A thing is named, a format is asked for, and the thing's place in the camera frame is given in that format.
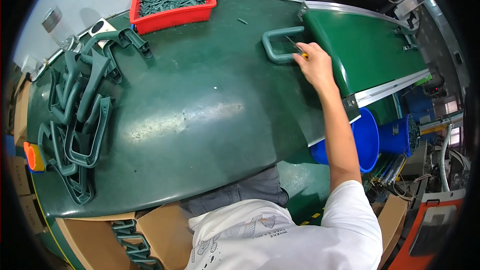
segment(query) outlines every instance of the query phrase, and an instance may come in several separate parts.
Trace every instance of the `green workbench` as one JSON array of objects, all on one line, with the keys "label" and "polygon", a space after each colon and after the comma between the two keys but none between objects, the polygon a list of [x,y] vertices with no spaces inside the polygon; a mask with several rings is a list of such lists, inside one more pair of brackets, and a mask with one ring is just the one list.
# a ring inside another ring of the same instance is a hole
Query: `green workbench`
[{"label": "green workbench", "polygon": [[[315,90],[295,63],[268,60],[264,32],[301,25],[300,3],[219,0],[210,21],[143,35],[153,58],[112,47],[123,81],[103,79],[99,93],[115,98],[98,165],[96,197],[76,205],[56,172],[33,175],[46,217],[125,213],[188,198],[252,175],[324,137]],[[237,18],[248,21],[248,25]],[[123,16],[110,19],[128,27]],[[297,41],[311,41],[305,33]],[[288,40],[279,50],[294,51]],[[52,66],[63,72],[65,60]],[[27,140],[48,112],[50,75],[33,83]],[[348,108],[352,120],[358,109]]]}]

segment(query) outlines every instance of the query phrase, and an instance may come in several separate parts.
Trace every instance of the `gray pants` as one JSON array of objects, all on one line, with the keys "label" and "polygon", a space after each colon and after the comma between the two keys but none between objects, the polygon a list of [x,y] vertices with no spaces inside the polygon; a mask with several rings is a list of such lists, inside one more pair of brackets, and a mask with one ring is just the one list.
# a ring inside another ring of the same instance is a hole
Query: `gray pants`
[{"label": "gray pants", "polygon": [[183,200],[180,208],[187,218],[192,218],[247,199],[261,199],[278,205],[287,203],[289,195],[280,188],[277,165],[254,176]]}]

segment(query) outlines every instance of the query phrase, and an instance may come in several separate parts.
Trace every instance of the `plastic scrap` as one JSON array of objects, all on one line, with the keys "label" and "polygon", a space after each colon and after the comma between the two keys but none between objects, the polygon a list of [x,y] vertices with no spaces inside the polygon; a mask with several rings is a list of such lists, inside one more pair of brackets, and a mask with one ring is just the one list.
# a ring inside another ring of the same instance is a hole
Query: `plastic scrap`
[{"label": "plastic scrap", "polygon": [[155,13],[197,5],[203,5],[206,0],[140,0],[140,17]]}]

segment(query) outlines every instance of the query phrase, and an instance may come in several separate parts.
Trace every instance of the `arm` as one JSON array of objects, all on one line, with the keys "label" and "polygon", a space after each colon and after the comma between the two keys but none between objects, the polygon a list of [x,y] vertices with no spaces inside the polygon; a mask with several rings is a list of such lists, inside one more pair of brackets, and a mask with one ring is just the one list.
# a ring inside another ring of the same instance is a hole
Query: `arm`
[{"label": "arm", "polygon": [[296,53],[293,58],[317,91],[323,108],[325,148],[330,165],[330,192],[348,180],[362,183],[357,148],[339,88],[333,78],[332,60],[317,43],[297,45],[308,54],[308,61]]}]

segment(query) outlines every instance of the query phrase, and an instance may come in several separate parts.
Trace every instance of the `blue barrel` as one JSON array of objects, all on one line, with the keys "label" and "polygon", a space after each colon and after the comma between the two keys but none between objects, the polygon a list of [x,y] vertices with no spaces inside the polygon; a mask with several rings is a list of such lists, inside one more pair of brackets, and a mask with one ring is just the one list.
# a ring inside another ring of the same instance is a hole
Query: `blue barrel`
[{"label": "blue barrel", "polygon": [[411,156],[410,140],[409,140],[409,118],[407,114],[402,119],[383,124],[378,127],[380,136],[380,152],[403,154],[407,157]]},{"label": "blue barrel", "polygon": [[[357,147],[360,171],[367,173],[374,168],[378,158],[378,127],[374,116],[367,108],[360,108],[360,115],[360,119],[352,123],[351,128]],[[310,147],[310,152],[317,163],[328,165],[325,140]]]}]

